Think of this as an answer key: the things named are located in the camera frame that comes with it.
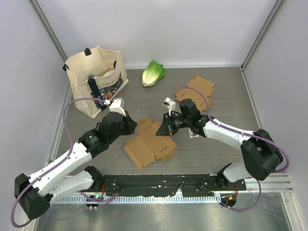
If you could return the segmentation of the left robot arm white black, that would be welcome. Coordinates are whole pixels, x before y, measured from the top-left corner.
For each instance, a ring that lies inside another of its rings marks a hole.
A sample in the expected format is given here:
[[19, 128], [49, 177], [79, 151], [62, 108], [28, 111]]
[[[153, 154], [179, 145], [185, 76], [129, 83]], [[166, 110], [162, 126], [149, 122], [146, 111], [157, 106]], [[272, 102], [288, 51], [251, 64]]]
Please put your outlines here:
[[128, 112], [109, 112], [96, 128], [85, 132], [62, 156], [30, 176], [24, 173], [14, 181], [14, 195], [30, 220], [43, 215], [57, 200], [74, 192], [99, 191], [104, 184], [101, 172], [93, 166], [69, 176], [74, 169], [92, 160], [122, 135], [134, 133], [137, 123]]

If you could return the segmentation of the brown cardboard box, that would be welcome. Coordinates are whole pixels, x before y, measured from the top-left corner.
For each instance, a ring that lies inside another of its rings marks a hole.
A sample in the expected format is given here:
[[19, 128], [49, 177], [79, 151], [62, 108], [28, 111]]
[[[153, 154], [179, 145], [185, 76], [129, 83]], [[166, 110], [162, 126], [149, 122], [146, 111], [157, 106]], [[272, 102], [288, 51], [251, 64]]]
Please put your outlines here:
[[137, 123], [136, 133], [126, 141], [123, 149], [138, 169], [156, 160], [165, 162], [174, 154], [176, 144], [169, 136], [156, 136], [161, 124], [144, 117]]

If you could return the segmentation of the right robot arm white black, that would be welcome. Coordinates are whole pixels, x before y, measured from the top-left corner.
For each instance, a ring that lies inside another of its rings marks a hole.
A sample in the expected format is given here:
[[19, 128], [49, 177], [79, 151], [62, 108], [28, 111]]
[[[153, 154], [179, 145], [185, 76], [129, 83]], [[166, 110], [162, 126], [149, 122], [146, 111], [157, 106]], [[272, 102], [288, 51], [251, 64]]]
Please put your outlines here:
[[263, 129], [253, 132], [229, 127], [212, 116], [201, 114], [191, 99], [180, 101], [180, 112], [175, 111], [176, 104], [170, 98], [166, 98], [163, 105], [168, 112], [163, 115], [157, 136], [172, 136], [180, 128], [189, 128], [193, 135], [218, 140], [241, 152], [241, 162], [230, 163], [217, 173], [216, 186], [223, 190], [246, 178], [265, 180], [283, 162], [282, 153]]

